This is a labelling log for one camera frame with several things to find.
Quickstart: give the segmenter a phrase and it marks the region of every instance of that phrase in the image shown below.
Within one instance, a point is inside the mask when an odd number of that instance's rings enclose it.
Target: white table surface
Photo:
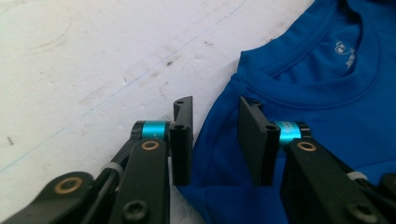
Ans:
[[[58,175],[97,176],[137,120],[193,96],[194,136],[240,51],[312,0],[0,0],[0,221]],[[172,188],[171,223],[202,223]]]

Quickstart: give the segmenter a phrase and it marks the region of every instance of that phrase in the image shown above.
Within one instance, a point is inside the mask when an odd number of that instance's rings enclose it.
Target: scratch mark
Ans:
[[[204,44],[206,44],[206,45],[208,45],[208,46],[213,46],[213,45],[214,45],[214,44],[212,44],[212,43],[210,43],[210,42],[207,42],[207,41],[205,41]]]
[[[11,137],[7,137],[9,145],[14,146],[14,142],[12,141]]]

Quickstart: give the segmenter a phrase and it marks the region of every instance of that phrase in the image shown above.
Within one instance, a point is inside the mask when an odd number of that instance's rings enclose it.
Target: shirt logo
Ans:
[[[338,41],[335,44],[334,51],[338,55],[349,55],[349,58],[346,62],[346,67],[349,68],[355,62],[355,49],[354,48],[347,48],[342,41]]]

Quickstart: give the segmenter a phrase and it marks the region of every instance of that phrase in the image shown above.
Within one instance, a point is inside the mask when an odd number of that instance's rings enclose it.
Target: blue fabric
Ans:
[[[317,0],[280,38],[241,54],[194,146],[180,192],[207,223],[287,223],[271,187],[252,186],[238,142],[239,96],[269,120],[301,120],[323,146],[373,183],[396,171],[395,1]]]

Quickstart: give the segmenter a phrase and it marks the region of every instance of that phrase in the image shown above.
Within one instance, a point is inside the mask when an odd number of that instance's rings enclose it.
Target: screw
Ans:
[[[143,201],[132,201],[125,204],[122,217],[126,223],[144,223],[149,216],[149,206]]]
[[[362,203],[350,203],[346,210],[348,213],[359,221],[359,223],[364,224],[375,224],[379,222],[379,217],[375,211],[368,205]]]

